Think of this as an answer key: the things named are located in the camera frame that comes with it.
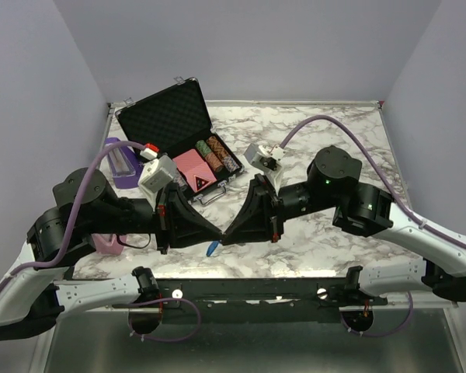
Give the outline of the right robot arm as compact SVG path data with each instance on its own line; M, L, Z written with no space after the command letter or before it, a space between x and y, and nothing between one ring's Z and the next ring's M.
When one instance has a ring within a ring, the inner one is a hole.
M353 267L334 302L357 305L386 293L431 291L453 302L466 302L466 235L426 219L412 218L390 193L360 182L362 163L335 146L320 150L302 183L280 186L282 148L267 151L251 144L249 164L260 173L251 180L245 203L225 231L223 245L277 242L292 218L332 209L332 223L343 232L394 243L419 255L387 267Z

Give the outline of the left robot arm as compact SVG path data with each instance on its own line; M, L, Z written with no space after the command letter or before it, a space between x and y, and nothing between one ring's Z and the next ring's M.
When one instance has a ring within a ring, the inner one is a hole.
M118 197L97 169L78 169L53 188L56 206L26 235L12 269L0 280L0 341L21 340L53 328L62 317L105 305L147 307L162 302L146 267L91 284L57 285L81 258L94 253L94 235L153 235L158 247L181 249L219 240L221 230L202 217L175 183L144 198Z

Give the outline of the blue key tag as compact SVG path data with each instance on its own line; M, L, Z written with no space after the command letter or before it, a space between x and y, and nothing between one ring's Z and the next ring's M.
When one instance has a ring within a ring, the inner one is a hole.
M211 257L220 244L220 241L213 241L207 248L206 257Z

